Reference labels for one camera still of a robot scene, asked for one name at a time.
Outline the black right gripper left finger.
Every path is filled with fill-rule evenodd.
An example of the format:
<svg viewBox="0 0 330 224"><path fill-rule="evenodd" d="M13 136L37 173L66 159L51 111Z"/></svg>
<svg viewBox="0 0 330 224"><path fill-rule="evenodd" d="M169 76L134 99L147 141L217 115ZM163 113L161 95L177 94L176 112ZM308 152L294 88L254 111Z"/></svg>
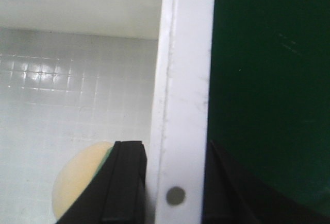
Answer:
<svg viewBox="0 0 330 224"><path fill-rule="evenodd" d="M96 176L56 222L144 223L145 174L142 142L115 142Z"/></svg>

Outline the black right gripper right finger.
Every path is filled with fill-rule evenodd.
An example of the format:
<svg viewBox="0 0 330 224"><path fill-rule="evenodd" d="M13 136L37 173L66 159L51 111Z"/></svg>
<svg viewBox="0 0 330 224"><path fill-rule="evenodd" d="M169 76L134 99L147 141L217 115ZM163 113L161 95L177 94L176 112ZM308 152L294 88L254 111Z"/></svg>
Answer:
<svg viewBox="0 0 330 224"><path fill-rule="evenodd" d="M329 223L240 165L220 144L206 145L203 223Z"/></svg>

